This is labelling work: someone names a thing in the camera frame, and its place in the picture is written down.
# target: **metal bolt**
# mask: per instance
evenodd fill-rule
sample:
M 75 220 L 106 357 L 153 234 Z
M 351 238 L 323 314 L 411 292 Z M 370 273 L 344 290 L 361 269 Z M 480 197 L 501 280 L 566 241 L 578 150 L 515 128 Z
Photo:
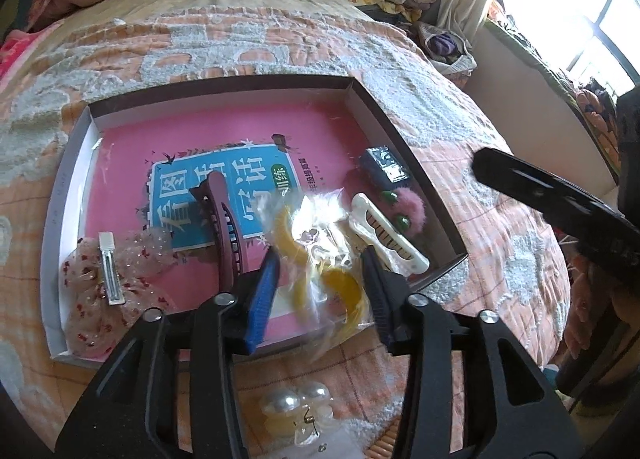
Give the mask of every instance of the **metal bolt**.
M 421 293 L 414 293 L 413 295 L 409 295 L 409 298 L 407 300 L 411 305 L 415 305 L 416 307 L 424 307 L 429 303 L 429 299 Z
M 231 293 L 218 293 L 213 301 L 218 305 L 231 305 L 236 301 L 236 297 Z
M 480 319 L 485 323 L 485 324 L 495 324 L 500 317 L 495 314 L 493 311 L 489 311 L 489 309 L 485 309 L 484 311 L 480 312 Z
M 162 318 L 162 311 L 157 307 L 150 307 L 142 314 L 142 319 L 145 322 L 157 322 L 160 318 Z

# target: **white chinese character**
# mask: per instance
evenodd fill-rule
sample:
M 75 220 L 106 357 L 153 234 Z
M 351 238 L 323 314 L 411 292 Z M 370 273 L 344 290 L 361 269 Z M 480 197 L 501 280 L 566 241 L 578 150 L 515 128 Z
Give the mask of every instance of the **white chinese character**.
M 158 217 L 165 228 L 176 228 L 184 231 L 185 224 L 191 224 L 189 218 L 189 203 L 172 203 L 167 201 L 164 206 L 158 206 Z
M 249 195 L 244 190 L 240 190 L 238 192 L 238 195 L 240 196 L 240 201 L 242 203 L 242 211 L 244 212 L 244 215 L 242 217 L 244 217 L 246 220 L 254 220 L 254 216 L 252 215 L 254 213 L 254 209 L 251 207 L 251 195 Z M 244 205 L 243 197 L 246 197 L 246 200 L 249 203 L 248 206 Z
M 196 166 L 196 168 L 194 168 L 193 171 L 198 176 L 198 181 L 202 181 L 204 178 L 206 178 L 206 176 L 210 172 L 213 172 L 213 171 L 219 171 L 223 176 L 226 177 L 224 163 L 209 163 L 208 169 L 207 169 L 207 165 L 201 164 L 199 166 Z
M 242 177 L 240 177 L 240 171 L 244 172 L 244 177 L 248 183 L 253 181 L 262 181 L 266 178 L 266 175 L 263 174 L 266 170 L 262 166 L 262 158 L 261 157 L 247 157 L 246 164 L 244 163 L 244 158 L 240 158 L 240 164 L 236 160 L 233 160 L 231 163 L 236 169 L 236 173 L 238 174 L 238 178 L 236 178 L 236 184 L 242 182 Z
M 171 197 L 172 195 L 188 194 L 187 171 L 180 170 L 171 174 L 160 174 L 160 199 Z

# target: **bedspread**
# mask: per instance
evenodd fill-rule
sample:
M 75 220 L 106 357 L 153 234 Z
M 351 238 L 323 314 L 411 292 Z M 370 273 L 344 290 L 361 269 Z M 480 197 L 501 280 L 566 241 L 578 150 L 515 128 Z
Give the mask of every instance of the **bedspread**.
M 449 310 L 497 311 L 540 365 L 555 353 L 569 283 L 542 216 L 472 176 L 472 152 L 508 150 L 474 102 L 392 26 L 327 14 L 207 6 L 75 30 L 20 68 L 0 96 L 0 380 L 53 445 L 93 372 L 49 359 L 38 299 L 40 245 L 60 154 L 86 102 L 196 78 L 313 73 L 359 79 L 414 151 L 455 221 L 469 258 L 428 288 Z M 257 400 L 279 383 L 317 379 L 334 413 L 369 445 L 399 411 L 407 362 L 373 329 L 314 363 L 287 353 L 236 366 L 252 455 L 272 446 Z M 188 447 L 188 380 L 180 378 Z M 462 397 L 456 383 L 454 437 Z

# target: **green gem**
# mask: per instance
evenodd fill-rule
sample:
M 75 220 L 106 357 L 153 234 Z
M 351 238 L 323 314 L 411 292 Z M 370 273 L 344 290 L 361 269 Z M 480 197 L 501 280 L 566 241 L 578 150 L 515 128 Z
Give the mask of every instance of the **green gem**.
M 389 190 L 385 190 L 380 194 L 386 202 L 389 204 L 396 204 L 398 202 L 398 194 L 396 192 L 390 192 Z
M 404 233 L 411 227 L 411 220 L 406 215 L 397 215 L 394 217 L 394 226 L 400 233 Z

